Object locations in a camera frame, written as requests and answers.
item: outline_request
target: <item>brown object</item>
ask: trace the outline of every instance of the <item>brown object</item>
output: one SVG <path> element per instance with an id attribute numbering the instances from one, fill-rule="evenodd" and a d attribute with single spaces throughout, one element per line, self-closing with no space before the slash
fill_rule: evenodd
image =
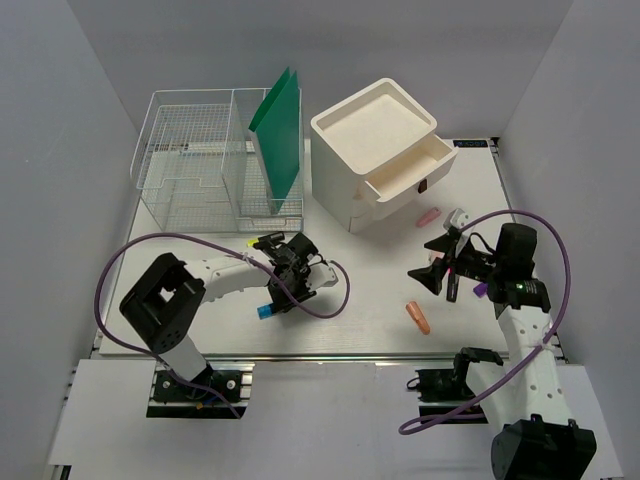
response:
<path id="1" fill-rule="evenodd" d="M 407 312 L 409 312 L 413 321 L 416 322 L 416 325 L 418 325 L 420 331 L 425 335 L 429 335 L 431 333 L 431 327 L 429 326 L 429 322 L 427 322 L 424 313 L 422 313 L 420 306 L 416 302 L 409 302 L 405 308 L 407 309 Z"/>

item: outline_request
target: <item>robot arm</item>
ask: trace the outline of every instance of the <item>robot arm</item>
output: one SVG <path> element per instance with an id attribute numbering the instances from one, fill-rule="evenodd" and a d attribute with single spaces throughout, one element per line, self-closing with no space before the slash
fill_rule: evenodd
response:
<path id="1" fill-rule="evenodd" d="M 283 240 L 283 233 L 267 235 L 257 239 L 253 247 L 269 258 L 272 272 L 298 302 L 313 297 L 319 288 L 338 282 L 327 263 L 309 264 L 318 250 L 307 237 L 299 233 L 289 243 Z M 207 385 L 213 371 L 187 334 L 196 311 L 201 304 L 228 293 L 265 286 L 273 303 L 258 309 L 260 318 L 295 306 L 271 275 L 248 261 L 216 257 L 182 262 L 172 253 L 165 253 L 127 293 L 120 312 L 149 350 L 178 375 L 192 383 Z"/>
<path id="2" fill-rule="evenodd" d="M 452 302 L 458 276 L 487 283 L 513 365 L 542 347 L 519 375 L 480 402 L 496 433 L 491 448 L 494 476 L 499 480 L 580 479 L 595 454 L 596 441 L 592 431 L 579 428 L 573 419 L 554 354 L 543 344 L 551 326 L 551 306 L 544 283 L 532 277 L 536 231 L 505 224 L 495 250 L 485 253 L 473 247 L 467 232 L 460 231 L 468 218 L 459 209 L 452 212 L 445 221 L 447 234 L 425 244 L 444 256 L 408 273 L 436 295 L 448 273 L 447 300 Z M 464 348 L 456 355 L 447 381 L 457 391 L 468 387 L 478 395 L 506 375 L 508 370 L 495 352 Z"/>

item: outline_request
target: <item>table top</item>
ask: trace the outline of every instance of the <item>table top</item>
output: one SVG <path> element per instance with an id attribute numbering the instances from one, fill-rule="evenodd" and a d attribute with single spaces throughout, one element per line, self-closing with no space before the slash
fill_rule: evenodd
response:
<path id="1" fill-rule="evenodd" d="M 507 208 L 500 177 L 489 148 L 463 148 L 450 173 L 421 198 L 358 234 L 345 231 L 311 195 L 309 146 L 305 154 L 304 233 L 326 259 L 340 262 L 349 273 L 351 300 L 336 318 L 320 320 L 299 310 L 259 320 L 256 308 L 270 303 L 266 288 L 233 293 L 200 307 L 189 334 L 198 349 L 221 357 L 322 356 L 449 356 L 465 346 L 505 353 L 506 343 L 488 299 L 472 292 L 476 285 L 461 279 L 458 301 L 449 303 L 407 276 L 425 266 L 423 244 L 445 233 L 442 221 L 455 208 L 471 218 Z M 423 228 L 416 220 L 431 207 L 443 215 Z M 509 217 L 494 218 L 476 229 L 495 244 Z M 138 206 L 130 238 L 158 232 L 147 208 Z M 237 251 L 247 250 L 251 235 L 198 235 Z M 173 252 L 181 260 L 214 257 L 217 252 L 176 239 L 154 239 L 126 253 L 106 314 L 107 327 L 117 337 L 142 346 L 140 338 L 118 311 L 118 305 L 146 268 L 160 254 Z M 305 302 L 316 311 L 331 312 L 344 296 L 343 280 L 321 289 Z M 405 305 L 415 300 L 424 311 L 431 334 L 422 335 Z M 103 355 L 131 353 L 103 339 Z"/>
<path id="2" fill-rule="evenodd" d="M 494 478 L 488 425 L 397 433 L 418 413 L 409 365 L 259 362 L 241 420 L 146 418 L 154 367 L 81 361 L 49 463 L 71 465 L 69 480 Z M 558 376 L 578 425 L 598 442 L 584 478 L 622 476 L 584 367 L 559 366 Z"/>

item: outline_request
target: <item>white box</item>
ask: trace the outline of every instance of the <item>white box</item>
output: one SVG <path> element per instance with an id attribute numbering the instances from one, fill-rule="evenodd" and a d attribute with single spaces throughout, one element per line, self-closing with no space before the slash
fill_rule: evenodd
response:
<path id="1" fill-rule="evenodd" d="M 350 232 L 417 198 L 444 177 L 458 149 L 396 82 L 378 80 L 311 120 L 313 196 Z"/>

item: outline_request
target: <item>open drawer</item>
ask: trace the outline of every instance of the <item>open drawer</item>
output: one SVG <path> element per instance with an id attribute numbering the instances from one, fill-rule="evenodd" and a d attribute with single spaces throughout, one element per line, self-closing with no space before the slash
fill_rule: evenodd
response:
<path id="1" fill-rule="evenodd" d="M 437 135 L 429 135 L 365 177 L 363 198 L 381 220 L 406 205 L 443 178 L 458 154 Z"/>

